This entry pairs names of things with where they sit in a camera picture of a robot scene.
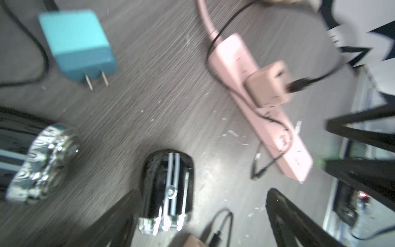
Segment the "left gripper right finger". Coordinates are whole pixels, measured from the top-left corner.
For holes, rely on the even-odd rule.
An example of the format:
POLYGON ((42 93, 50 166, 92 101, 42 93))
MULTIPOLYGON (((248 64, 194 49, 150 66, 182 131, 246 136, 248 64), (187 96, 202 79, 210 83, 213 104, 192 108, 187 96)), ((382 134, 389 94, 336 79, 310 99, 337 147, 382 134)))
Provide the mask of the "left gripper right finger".
POLYGON ((279 247, 343 246, 275 188, 267 193, 266 211, 279 247))

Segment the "pink USB charger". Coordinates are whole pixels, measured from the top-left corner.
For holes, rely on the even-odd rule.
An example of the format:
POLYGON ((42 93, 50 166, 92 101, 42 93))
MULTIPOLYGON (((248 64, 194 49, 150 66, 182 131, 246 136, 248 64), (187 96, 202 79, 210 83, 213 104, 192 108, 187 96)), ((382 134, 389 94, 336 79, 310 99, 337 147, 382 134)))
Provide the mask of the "pink USB charger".
POLYGON ((257 108, 271 108, 289 102, 291 82, 288 67, 280 60, 249 75, 244 87, 257 108))

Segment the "teal USB charger front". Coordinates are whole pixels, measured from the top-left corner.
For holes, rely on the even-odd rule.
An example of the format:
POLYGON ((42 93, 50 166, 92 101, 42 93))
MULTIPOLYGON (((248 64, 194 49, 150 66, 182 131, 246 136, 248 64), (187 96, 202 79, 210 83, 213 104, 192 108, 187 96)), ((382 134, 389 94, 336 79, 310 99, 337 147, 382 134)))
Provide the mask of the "teal USB charger front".
POLYGON ((86 82, 118 70, 110 42, 91 9, 43 12, 38 16, 44 37, 58 69, 71 81, 86 82))

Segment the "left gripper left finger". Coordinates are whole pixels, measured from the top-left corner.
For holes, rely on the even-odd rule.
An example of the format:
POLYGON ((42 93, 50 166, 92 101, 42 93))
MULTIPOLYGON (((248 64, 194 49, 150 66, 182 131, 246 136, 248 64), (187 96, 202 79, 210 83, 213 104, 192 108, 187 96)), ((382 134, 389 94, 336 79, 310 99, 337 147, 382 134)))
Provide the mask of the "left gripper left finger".
POLYGON ((129 247, 141 213, 141 193, 131 190, 66 247, 129 247))

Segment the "pink power strip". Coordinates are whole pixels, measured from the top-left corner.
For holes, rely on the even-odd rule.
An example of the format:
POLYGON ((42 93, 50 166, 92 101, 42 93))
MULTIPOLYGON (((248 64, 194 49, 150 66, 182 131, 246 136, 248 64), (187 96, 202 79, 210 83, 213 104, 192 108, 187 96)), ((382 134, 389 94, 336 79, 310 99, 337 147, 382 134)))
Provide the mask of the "pink power strip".
POLYGON ((304 182, 313 167, 313 158, 283 108, 274 106, 254 111, 256 106, 244 82, 259 67, 241 36, 233 34, 219 42, 209 56, 209 63, 231 89, 230 95, 269 154, 282 155, 276 161, 282 174, 304 182))

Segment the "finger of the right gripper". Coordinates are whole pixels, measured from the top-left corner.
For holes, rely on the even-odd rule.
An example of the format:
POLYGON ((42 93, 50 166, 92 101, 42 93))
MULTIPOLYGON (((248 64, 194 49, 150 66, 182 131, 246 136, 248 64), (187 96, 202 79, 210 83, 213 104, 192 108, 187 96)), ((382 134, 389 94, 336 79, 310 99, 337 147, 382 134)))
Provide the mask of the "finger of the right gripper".
POLYGON ((389 152, 395 151, 395 135, 393 133, 382 133, 360 130, 349 127, 348 124, 389 118, 395 116, 395 105, 386 104, 370 110, 347 114, 327 120, 326 130, 330 133, 345 137, 347 139, 375 146, 389 152))
POLYGON ((394 160, 337 159, 325 162, 326 173, 395 210, 394 160))

